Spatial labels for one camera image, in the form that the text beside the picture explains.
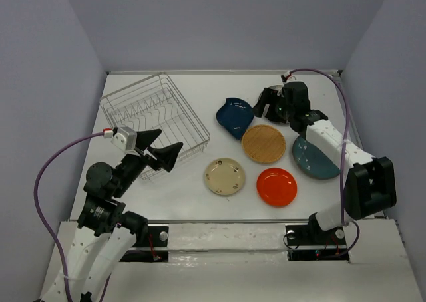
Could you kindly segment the dark blue leaf-shaped plate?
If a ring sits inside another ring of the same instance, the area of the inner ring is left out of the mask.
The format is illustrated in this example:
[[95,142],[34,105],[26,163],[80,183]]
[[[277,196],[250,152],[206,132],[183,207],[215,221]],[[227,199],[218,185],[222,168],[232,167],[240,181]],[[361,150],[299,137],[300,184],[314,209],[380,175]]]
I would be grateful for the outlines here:
[[254,119],[252,107],[240,98],[227,98],[216,113],[216,120],[236,140],[241,140]]

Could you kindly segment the woven bamboo round plate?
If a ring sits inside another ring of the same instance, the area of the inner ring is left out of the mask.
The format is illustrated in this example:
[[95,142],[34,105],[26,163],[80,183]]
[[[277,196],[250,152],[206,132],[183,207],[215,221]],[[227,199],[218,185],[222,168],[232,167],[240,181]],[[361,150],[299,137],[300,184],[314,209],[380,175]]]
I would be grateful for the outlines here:
[[251,160],[271,164],[281,159],[286,151],[283,134],[270,125],[251,126],[241,139],[244,153]]

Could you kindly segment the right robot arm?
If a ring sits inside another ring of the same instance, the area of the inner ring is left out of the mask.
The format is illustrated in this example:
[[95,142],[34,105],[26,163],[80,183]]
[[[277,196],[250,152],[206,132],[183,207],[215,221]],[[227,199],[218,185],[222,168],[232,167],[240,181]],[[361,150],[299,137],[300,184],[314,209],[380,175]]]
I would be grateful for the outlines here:
[[252,110],[256,117],[288,123],[340,170],[340,201],[309,217],[306,235],[311,242],[322,243],[332,229],[397,203],[393,162],[357,147],[322,111],[312,109],[305,83],[287,82],[281,90],[265,88]]

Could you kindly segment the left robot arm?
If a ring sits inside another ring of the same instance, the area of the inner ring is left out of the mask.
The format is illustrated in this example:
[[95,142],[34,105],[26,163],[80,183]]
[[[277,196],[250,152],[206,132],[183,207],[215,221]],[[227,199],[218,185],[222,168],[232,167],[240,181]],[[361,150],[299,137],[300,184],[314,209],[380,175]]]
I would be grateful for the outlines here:
[[[148,220],[140,214],[126,211],[119,198],[145,168],[167,172],[174,168],[183,143],[176,142],[164,148],[152,147],[161,133],[160,129],[105,128],[67,144],[43,164],[35,180],[33,198],[37,214],[57,247],[61,266],[47,292],[42,294],[41,301],[102,301],[114,268],[132,246],[146,241]],[[65,252],[41,211],[40,180],[48,165],[65,150],[96,137],[109,139],[125,155],[115,167],[97,162],[87,170],[83,186],[85,202],[71,246]]]

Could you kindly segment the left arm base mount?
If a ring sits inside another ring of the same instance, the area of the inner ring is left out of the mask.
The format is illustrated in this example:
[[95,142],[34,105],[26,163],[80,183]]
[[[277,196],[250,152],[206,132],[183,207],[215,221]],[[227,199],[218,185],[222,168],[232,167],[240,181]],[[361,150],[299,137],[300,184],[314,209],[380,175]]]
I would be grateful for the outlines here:
[[167,263],[169,226],[150,224],[148,233],[139,239],[121,258],[122,263]]

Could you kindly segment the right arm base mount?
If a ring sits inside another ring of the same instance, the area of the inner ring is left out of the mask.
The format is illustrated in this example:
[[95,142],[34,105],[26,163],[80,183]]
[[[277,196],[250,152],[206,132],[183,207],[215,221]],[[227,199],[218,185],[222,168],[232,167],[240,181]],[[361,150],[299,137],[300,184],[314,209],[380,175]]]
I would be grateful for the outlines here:
[[347,242],[342,227],[329,231],[319,231],[311,235],[307,225],[290,224],[286,226],[283,244],[288,253],[288,260],[296,261],[349,261]]

